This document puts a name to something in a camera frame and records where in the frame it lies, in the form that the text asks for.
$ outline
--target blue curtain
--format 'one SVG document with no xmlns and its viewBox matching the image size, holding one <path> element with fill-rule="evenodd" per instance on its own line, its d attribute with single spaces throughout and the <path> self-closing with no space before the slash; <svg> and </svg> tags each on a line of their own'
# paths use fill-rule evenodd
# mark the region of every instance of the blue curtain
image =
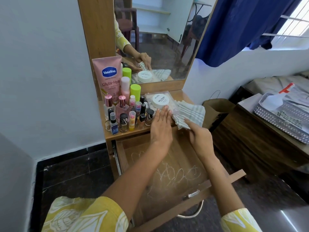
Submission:
<svg viewBox="0 0 309 232">
<path fill-rule="evenodd" d="M 294 0 L 217 0 L 196 58 L 218 67 L 271 29 Z"/>
<path fill-rule="evenodd" d="M 284 10 L 282 15 L 290 16 L 293 11 L 296 9 L 298 4 L 301 2 L 301 0 L 293 0 L 289 6 Z M 284 23 L 286 22 L 286 19 L 280 18 L 278 22 L 270 29 L 265 31 L 265 33 L 272 33 L 272 34 L 277 34 L 279 30 L 282 28 Z M 263 47 L 264 49 L 271 49 L 272 44 L 271 41 L 274 37 L 273 36 L 260 36 L 258 39 L 253 41 L 248 45 L 250 49 L 256 49 L 259 46 Z"/>
</svg>

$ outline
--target patterned basket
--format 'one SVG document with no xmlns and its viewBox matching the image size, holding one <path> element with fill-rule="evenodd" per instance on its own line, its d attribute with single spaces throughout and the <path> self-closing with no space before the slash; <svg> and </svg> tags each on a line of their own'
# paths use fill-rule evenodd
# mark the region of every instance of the patterned basket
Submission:
<svg viewBox="0 0 309 232">
<path fill-rule="evenodd" d="M 261 106 L 262 102 L 269 95 L 273 95 L 273 94 L 266 93 L 262 96 L 261 100 L 259 101 L 259 104 L 254 109 L 254 113 L 258 115 L 259 117 L 263 118 L 264 120 L 266 120 L 267 122 L 271 123 L 272 125 L 276 126 L 283 132 L 299 140 L 300 142 L 309 144 L 309 134 L 308 133 L 296 127 L 295 125 L 285 121 L 284 119 L 280 118 L 276 114 L 266 110 L 264 107 Z M 309 113 L 296 107 L 295 105 L 289 103 L 288 101 L 284 100 L 283 105 L 278 108 L 278 111 L 283 111 L 289 117 L 300 120 L 303 127 L 309 128 Z"/>
</svg>

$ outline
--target yellow floral shirt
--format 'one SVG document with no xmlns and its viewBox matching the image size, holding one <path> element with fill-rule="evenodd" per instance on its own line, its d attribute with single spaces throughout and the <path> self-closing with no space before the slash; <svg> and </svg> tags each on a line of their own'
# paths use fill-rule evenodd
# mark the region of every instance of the yellow floral shirt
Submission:
<svg viewBox="0 0 309 232">
<path fill-rule="evenodd" d="M 114 24 L 115 24 L 116 46 L 123 52 L 123 48 L 126 45 L 130 45 L 130 42 L 121 33 L 115 14 L 114 14 Z"/>
<path fill-rule="evenodd" d="M 119 205 L 107 197 L 97 199 L 56 198 L 48 211 L 42 232 L 125 232 L 128 219 Z M 221 219 L 224 232 L 262 232 L 246 208 Z"/>
</svg>

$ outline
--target pink metallic cap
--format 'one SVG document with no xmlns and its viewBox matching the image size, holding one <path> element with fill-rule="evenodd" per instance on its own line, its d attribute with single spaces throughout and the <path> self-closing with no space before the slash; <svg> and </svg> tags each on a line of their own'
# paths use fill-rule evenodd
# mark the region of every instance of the pink metallic cap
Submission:
<svg viewBox="0 0 309 232">
<path fill-rule="evenodd" d="M 126 97 L 123 95 L 119 96 L 119 106 L 124 107 L 126 105 Z"/>
<path fill-rule="evenodd" d="M 104 100 L 105 100 L 105 106 L 111 107 L 113 105 L 113 99 L 110 94 L 105 95 Z"/>
</svg>

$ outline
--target gray wall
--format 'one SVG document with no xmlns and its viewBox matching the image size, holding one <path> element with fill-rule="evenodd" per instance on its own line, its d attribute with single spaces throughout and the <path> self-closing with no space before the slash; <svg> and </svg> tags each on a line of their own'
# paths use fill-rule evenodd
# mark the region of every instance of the gray wall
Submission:
<svg viewBox="0 0 309 232">
<path fill-rule="evenodd" d="M 24 231 L 30 218 L 34 160 L 0 134 L 0 231 Z"/>
<path fill-rule="evenodd" d="M 77 0 L 1 0 L 0 131 L 34 159 L 104 142 Z"/>
<path fill-rule="evenodd" d="M 241 85 L 255 78 L 289 75 L 309 69 L 309 50 L 241 51 L 218 67 L 195 59 L 183 91 L 196 104 L 211 98 L 229 98 Z"/>
</svg>

